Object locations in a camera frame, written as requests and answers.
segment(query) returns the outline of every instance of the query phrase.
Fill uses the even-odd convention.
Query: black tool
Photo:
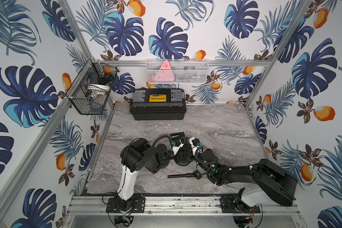
[[[176,174],[176,175],[168,175],[167,178],[177,178],[177,177],[195,177],[196,179],[200,179],[203,177],[199,171],[194,171],[193,173],[186,173],[186,174]]]

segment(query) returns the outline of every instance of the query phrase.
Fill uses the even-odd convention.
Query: pink triangle
[[[174,81],[175,77],[173,75],[173,72],[171,71],[170,62],[168,60],[165,60],[160,67],[160,70],[157,71],[157,74],[155,76],[155,81]]]

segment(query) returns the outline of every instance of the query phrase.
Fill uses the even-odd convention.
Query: metal rail
[[[80,85],[82,78],[86,75],[88,68],[89,66],[85,66],[76,77],[76,80],[74,80],[71,88],[67,92],[69,97],[73,95],[76,88]],[[70,105],[71,102],[67,98],[64,98],[61,103],[59,103],[56,111],[52,114],[51,119],[39,133],[31,148],[28,150],[25,157],[23,157],[17,169],[14,171],[11,179],[4,186],[3,191],[0,192],[0,223],[10,209],[22,186],[25,184],[25,181],[41,157],[43,151],[50,141],[51,136],[55,132],[59,122],[62,121],[62,118],[68,111]]]

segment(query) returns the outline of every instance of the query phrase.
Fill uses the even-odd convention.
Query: marble surface
[[[249,165],[265,158],[242,105],[188,105],[183,120],[136,121],[129,113],[129,105],[117,104],[94,174],[86,185],[87,192],[99,194],[118,189],[122,175],[120,152],[133,139],[142,137],[151,141],[181,131],[187,137],[200,139],[205,149],[214,151],[221,164]],[[169,146],[167,139],[160,143]],[[181,167],[174,161],[155,175],[143,168],[138,173],[135,193],[229,194],[251,185],[214,186],[206,176],[200,180],[167,178],[171,174],[192,173],[195,168],[195,162]]]

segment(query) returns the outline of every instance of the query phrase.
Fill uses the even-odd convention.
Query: black toolbox
[[[135,120],[182,120],[186,113],[182,89],[136,89],[130,112]]]

